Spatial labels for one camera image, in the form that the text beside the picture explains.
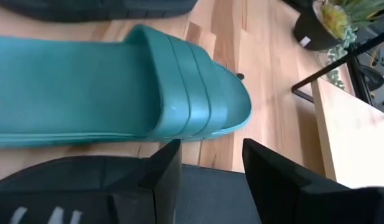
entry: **slide sandal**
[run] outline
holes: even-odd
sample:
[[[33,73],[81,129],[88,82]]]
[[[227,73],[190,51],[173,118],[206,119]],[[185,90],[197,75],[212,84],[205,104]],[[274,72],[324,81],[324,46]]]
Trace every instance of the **slide sandal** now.
[[[250,114],[233,73],[146,26],[121,43],[0,37],[0,147],[210,139]]]
[[[197,0],[0,0],[0,6],[52,22],[166,18],[186,14]]]

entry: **metal rod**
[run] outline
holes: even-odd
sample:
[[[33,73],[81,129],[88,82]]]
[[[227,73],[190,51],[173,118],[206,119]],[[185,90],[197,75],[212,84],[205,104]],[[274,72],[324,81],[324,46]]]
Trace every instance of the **metal rod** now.
[[[353,51],[354,46],[351,45],[349,51]],[[355,96],[358,99],[368,103],[369,105],[374,106],[372,96],[370,95],[370,90],[368,89],[365,77],[363,77],[359,72],[359,62],[357,58],[352,58],[347,62],[349,75],[351,77],[351,84],[354,88]]]
[[[301,90],[294,90],[293,93],[299,97],[301,97],[302,99],[304,100],[307,100],[311,103],[314,103],[314,99],[313,97],[309,96],[308,94],[304,93],[303,91]]]
[[[377,46],[378,44],[380,44],[382,42],[384,42],[384,32],[381,33],[380,35],[376,36],[375,38],[373,38],[371,40],[368,40],[366,43],[364,43],[361,46],[357,47],[354,51],[349,52],[346,56],[338,59],[334,63],[332,63],[332,64],[330,64],[330,65],[320,69],[316,73],[308,76],[307,78],[303,79],[299,83],[293,85],[291,87],[291,91],[294,92],[295,90],[299,89],[300,87],[302,87],[304,85],[307,85],[308,83],[313,82],[314,80],[317,80],[322,75],[324,75],[324,74],[330,72],[331,70],[337,68],[338,66],[340,66],[343,63],[347,62],[351,58],[356,57],[356,56],[360,55],[361,53],[364,53],[364,52],[370,50],[371,48]]]

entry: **green leaves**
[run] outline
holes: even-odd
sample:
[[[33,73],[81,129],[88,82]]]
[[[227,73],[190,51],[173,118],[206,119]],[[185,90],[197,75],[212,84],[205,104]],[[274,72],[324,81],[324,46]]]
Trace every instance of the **green leaves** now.
[[[355,42],[356,40],[356,34],[354,33],[353,29],[351,27],[348,27],[347,30],[345,31],[345,40],[344,43],[339,44],[327,52],[327,56],[329,58],[329,61],[327,63],[333,63],[337,61],[338,59],[342,58],[347,54],[347,51],[345,50],[350,43]],[[339,76],[339,69],[336,68],[329,73],[326,74],[327,78],[329,81],[337,86],[340,89],[344,89],[345,85],[342,81],[342,79]]]
[[[350,17],[353,27],[364,27],[377,19],[373,15],[384,9],[384,0],[330,0],[342,7]]]

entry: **black pot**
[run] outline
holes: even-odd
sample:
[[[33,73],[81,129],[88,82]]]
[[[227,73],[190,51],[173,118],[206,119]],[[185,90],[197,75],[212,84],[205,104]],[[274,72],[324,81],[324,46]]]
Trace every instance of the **black pot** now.
[[[299,16],[294,26],[294,36],[308,50],[327,50],[342,43],[327,31],[313,7],[307,8]]]

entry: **black shoe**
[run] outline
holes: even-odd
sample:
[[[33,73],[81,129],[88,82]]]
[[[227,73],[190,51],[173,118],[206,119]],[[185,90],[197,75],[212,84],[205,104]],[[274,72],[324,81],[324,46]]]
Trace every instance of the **black shoe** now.
[[[0,0],[0,6],[34,19],[86,22],[165,18],[188,13],[197,0]]]

